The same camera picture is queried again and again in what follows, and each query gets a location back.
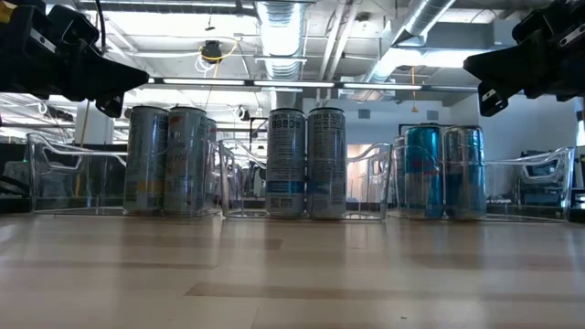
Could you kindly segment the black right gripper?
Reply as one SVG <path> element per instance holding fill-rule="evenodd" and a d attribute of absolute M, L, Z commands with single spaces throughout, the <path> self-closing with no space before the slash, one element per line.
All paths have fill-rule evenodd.
<path fill-rule="evenodd" d="M 479 79 L 479 112 L 492 117 L 508 98 L 496 90 L 522 90 L 558 101 L 585 97 L 585 0 L 553 0 L 513 29 L 517 45 L 468 57 L 463 68 Z"/>

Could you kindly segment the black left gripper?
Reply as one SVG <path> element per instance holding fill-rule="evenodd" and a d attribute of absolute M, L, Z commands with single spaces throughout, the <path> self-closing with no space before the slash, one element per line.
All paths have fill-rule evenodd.
<path fill-rule="evenodd" d="M 43 0 L 6 1 L 16 8 L 8 24 L 0 23 L 0 92 L 93 100 L 120 118 L 124 93 L 149 80 L 146 71 L 95 49 L 98 29 L 82 13 L 64 5 L 47 10 Z"/>

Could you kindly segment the black-top slim soda can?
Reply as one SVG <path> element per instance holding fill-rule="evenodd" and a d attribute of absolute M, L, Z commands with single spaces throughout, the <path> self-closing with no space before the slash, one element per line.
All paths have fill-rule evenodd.
<path fill-rule="evenodd" d="M 269 115 L 266 210 L 272 217 L 295 218 L 305 203 L 305 117 L 280 108 Z"/>
<path fill-rule="evenodd" d="M 307 212 L 311 218 L 340 218 L 346 212 L 345 112 L 311 110 L 307 132 Z"/>
<path fill-rule="evenodd" d="M 208 124 L 205 111 L 175 106 L 168 116 L 163 210 L 195 215 L 204 204 Z"/>
<path fill-rule="evenodd" d="M 163 207 L 168 116 L 169 111 L 153 106 L 131 110 L 122 205 L 127 213 Z"/>

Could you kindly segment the silver-top blue-tab soda can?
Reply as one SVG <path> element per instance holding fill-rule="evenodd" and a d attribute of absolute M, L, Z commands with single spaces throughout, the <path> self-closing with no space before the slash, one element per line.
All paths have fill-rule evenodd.
<path fill-rule="evenodd" d="M 441 127 L 416 125 L 405 131 L 405 204 L 409 218 L 443 217 Z"/>
<path fill-rule="evenodd" d="M 443 132 L 445 212 L 452 219 L 486 216 L 484 134 L 480 126 L 451 126 Z"/>

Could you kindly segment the ceiling strip light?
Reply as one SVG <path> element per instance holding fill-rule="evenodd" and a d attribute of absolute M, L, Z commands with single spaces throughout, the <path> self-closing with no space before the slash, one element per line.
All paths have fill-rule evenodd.
<path fill-rule="evenodd" d="M 202 85 L 202 86 L 244 86 L 245 80 L 221 80 L 221 79 L 169 79 L 164 78 L 162 81 L 165 84 L 181 84 L 181 85 Z"/>
<path fill-rule="evenodd" d="M 325 88 L 335 87 L 334 82 L 327 81 L 299 81 L 299 80 L 254 80 L 254 86 L 259 87 L 283 87 L 283 88 Z"/>
<path fill-rule="evenodd" d="M 393 83 L 362 83 L 362 82 L 343 82 L 341 89 L 350 90 L 422 90 L 421 85 L 412 84 L 393 84 Z"/>

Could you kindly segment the clear plastic bin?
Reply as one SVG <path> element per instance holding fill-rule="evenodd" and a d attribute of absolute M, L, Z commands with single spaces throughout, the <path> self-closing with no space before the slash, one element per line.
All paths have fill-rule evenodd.
<path fill-rule="evenodd" d="M 27 136 L 27 164 L 31 208 L 35 212 L 80 212 L 123 214 L 129 216 L 165 216 L 199 218 L 220 210 L 213 205 L 216 190 L 216 144 L 207 140 L 204 204 L 195 215 L 165 213 L 127 213 L 123 194 L 127 149 L 124 151 L 91 150 L 73 145 L 52 143 L 44 136 Z"/>
<path fill-rule="evenodd" d="M 383 220 L 387 216 L 391 147 L 374 143 L 346 162 L 346 211 L 339 220 Z M 224 218 L 270 218 L 266 197 L 267 158 L 243 142 L 225 139 L 215 150 L 213 205 Z"/>
<path fill-rule="evenodd" d="M 443 217 L 445 212 L 445 166 L 442 138 Z M 488 218 L 543 218 L 566 220 L 574 171 L 575 150 L 561 147 L 555 151 L 532 154 L 516 159 L 492 160 L 484 158 L 486 216 Z M 405 204 L 405 135 L 397 140 L 392 155 L 392 187 L 401 218 L 409 218 Z"/>

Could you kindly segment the silver ceiling air duct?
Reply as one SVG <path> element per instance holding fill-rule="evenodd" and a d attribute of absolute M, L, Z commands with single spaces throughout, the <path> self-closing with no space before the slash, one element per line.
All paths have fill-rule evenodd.
<path fill-rule="evenodd" d="M 260 36 L 269 80 L 299 80 L 306 4 L 257 2 Z"/>
<path fill-rule="evenodd" d="M 364 83 L 385 83 L 400 66 L 417 66 L 422 59 L 415 49 L 400 48 L 401 43 L 415 48 L 426 44 L 428 33 L 456 0 L 410 0 L 406 13 L 388 21 L 379 39 L 378 60 L 362 77 Z"/>

